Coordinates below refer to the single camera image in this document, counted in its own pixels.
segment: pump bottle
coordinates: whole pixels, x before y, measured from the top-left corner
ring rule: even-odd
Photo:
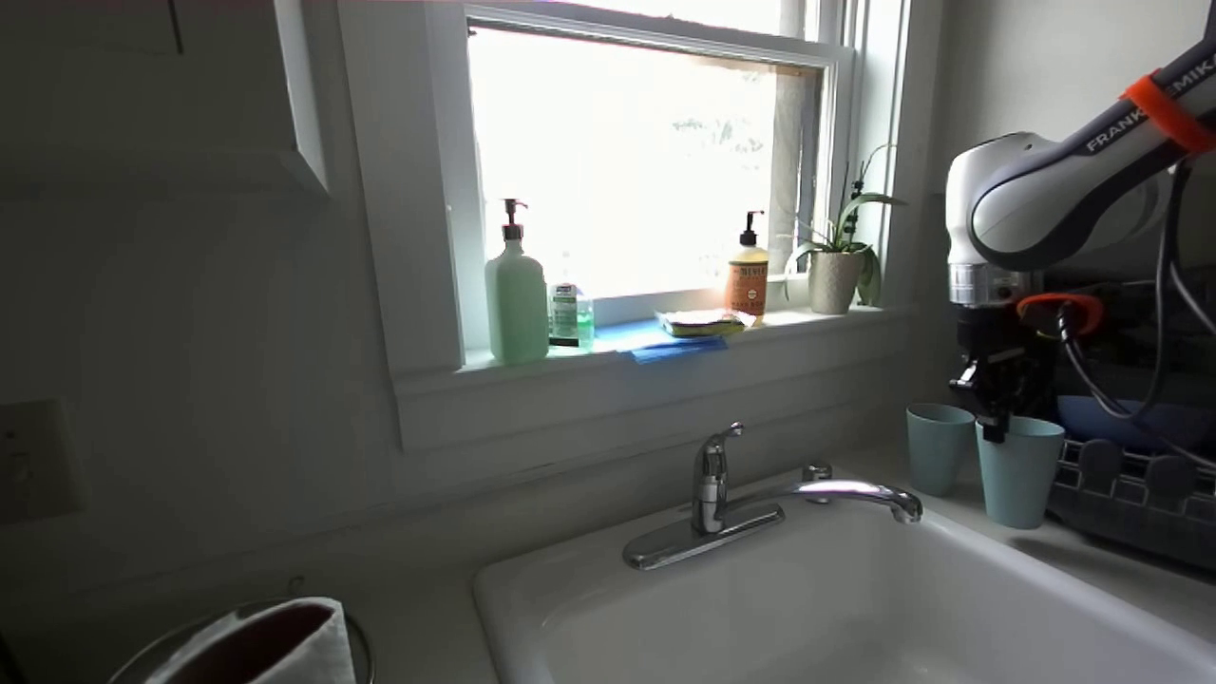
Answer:
[[[768,295],[768,251],[758,242],[758,214],[745,218],[745,231],[737,234],[737,255],[730,260],[730,276],[725,276],[725,309],[745,310],[745,314],[764,314],[764,295]]]
[[[487,264],[490,355],[497,365],[547,357],[547,284],[544,267],[525,255],[521,204],[504,198],[503,255]]]

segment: window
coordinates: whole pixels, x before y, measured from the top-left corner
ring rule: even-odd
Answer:
[[[503,198],[525,198],[527,251],[552,281],[711,295],[745,214],[764,209],[759,234],[784,270],[810,242],[843,147],[821,139],[849,57],[805,41],[825,9],[590,4],[473,9],[482,255],[503,246]]]

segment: white cabinet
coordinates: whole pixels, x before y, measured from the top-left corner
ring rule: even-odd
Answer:
[[[300,0],[0,0],[0,103],[0,193],[327,185]]]

